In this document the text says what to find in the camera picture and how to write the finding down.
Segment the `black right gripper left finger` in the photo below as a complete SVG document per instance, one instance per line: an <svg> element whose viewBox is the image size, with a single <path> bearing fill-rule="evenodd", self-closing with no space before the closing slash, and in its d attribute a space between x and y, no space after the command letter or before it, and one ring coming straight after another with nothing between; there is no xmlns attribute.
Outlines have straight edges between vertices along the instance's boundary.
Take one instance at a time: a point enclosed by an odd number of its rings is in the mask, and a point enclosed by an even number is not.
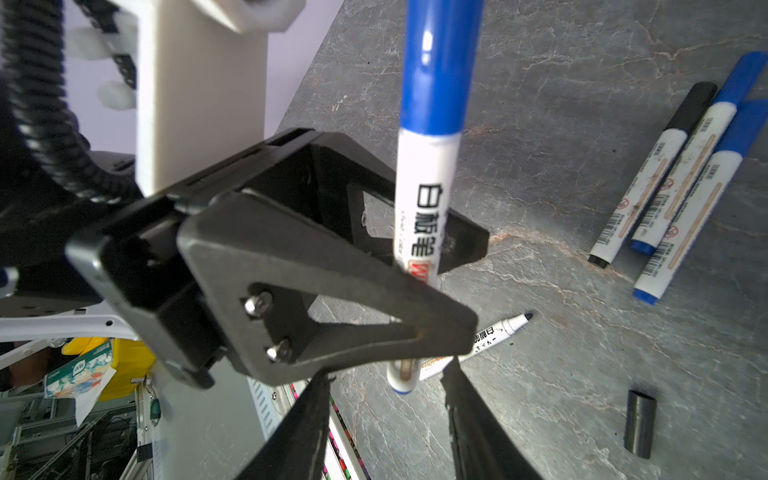
<svg viewBox="0 0 768 480"><path fill-rule="evenodd" d="M235 479L319 479L329 433L327 371L315 374L277 430Z"/></svg>

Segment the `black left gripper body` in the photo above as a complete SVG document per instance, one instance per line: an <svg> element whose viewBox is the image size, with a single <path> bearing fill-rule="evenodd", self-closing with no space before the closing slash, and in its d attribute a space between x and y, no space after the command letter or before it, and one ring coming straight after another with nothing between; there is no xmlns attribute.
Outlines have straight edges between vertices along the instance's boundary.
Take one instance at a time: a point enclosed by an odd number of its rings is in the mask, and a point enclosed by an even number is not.
<svg viewBox="0 0 768 480"><path fill-rule="evenodd" d="M221 358L270 384L333 371L334 329L308 310L336 244L321 194L334 139L285 132L98 221L67 256L193 387Z"/></svg>

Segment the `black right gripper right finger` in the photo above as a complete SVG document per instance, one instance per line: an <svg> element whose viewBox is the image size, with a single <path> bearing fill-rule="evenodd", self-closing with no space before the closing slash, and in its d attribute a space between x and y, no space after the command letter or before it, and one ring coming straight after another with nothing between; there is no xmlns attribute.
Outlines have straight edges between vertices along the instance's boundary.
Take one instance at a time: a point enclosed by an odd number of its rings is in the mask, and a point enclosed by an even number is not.
<svg viewBox="0 0 768 480"><path fill-rule="evenodd" d="M458 479L539 479L453 358L442 372Z"/></svg>

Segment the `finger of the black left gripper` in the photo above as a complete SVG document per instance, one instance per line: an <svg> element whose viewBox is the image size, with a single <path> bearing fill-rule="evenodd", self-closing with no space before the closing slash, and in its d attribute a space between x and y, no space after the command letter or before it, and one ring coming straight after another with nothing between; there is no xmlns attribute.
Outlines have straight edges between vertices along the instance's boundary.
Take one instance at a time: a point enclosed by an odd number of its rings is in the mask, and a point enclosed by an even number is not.
<svg viewBox="0 0 768 480"><path fill-rule="evenodd" d="M232 193L180 226L178 250L242 368L268 385L375 362L469 352L477 314L260 195ZM389 324L318 322L305 296Z"/></svg>
<svg viewBox="0 0 768 480"><path fill-rule="evenodd" d="M392 207L395 171L352 138L323 132L311 143L320 223L356 248L389 265L393 240L373 237L363 225L364 195ZM439 272L445 273L487 255L489 232L451 209Z"/></svg>

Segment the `white marker blue end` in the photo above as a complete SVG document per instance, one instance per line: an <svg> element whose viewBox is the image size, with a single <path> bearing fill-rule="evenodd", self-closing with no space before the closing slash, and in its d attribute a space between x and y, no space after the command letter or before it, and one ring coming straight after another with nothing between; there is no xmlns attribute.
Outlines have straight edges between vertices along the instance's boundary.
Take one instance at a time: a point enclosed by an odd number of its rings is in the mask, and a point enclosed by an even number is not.
<svg viewBox="0 0 768 480"><path fill-rule="evenodd" d="M395 266L438 281L484 4L407 4L395 181Z"/></svg>

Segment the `white marker blue tip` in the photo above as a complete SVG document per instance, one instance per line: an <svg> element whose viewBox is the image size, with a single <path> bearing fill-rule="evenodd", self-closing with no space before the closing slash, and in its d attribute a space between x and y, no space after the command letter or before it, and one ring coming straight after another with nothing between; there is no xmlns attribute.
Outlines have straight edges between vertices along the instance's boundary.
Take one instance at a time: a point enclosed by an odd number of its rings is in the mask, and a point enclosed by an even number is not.
<svg viewBox="0 0 768 480"><path fill-rule="evenodd" d="M635 283L635 298L654 305L663 296L766 120L765 99L748 101L736 113Z"/></svg>

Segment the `white marker black tip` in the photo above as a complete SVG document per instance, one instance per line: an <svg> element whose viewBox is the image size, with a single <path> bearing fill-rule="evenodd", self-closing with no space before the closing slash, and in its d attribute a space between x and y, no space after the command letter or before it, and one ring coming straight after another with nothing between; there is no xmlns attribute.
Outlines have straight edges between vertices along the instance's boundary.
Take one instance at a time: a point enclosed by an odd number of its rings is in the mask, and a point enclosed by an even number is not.
<svg viewBox="0 0 768 480"><path fill-rule="evenodd" d="M691 87L598 236L589 263L605 269L614 261L717 92L712 82Z"/></svg>

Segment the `blue capped white marker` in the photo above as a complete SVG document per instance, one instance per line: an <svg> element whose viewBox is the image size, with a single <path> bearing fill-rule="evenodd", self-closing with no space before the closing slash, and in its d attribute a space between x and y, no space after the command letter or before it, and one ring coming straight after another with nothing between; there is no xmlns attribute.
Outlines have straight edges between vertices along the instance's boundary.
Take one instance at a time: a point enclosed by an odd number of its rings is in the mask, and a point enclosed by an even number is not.
<svg viewBox="0 0 768 480"><path fill-rule="evenodd" d="M749 52L738 60L636 228L631 239L633 250L650 256L659 247L715 146L766 64L765 51Z"/></svg>

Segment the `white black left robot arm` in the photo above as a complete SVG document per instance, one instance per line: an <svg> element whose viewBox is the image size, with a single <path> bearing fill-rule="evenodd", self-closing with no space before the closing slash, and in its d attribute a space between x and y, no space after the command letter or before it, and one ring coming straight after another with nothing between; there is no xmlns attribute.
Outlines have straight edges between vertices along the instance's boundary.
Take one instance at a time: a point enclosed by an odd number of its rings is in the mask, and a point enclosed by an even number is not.
<svg viewBox="0 0 768 480"><path fill-rule="evenodd" d="M469 307L397 271L362 224L394 174L351 138L291 129L151 197L95 203L33 159L1 91L1 312L107 302L179 379L227 358L269 385L468 352Z"/></svg>

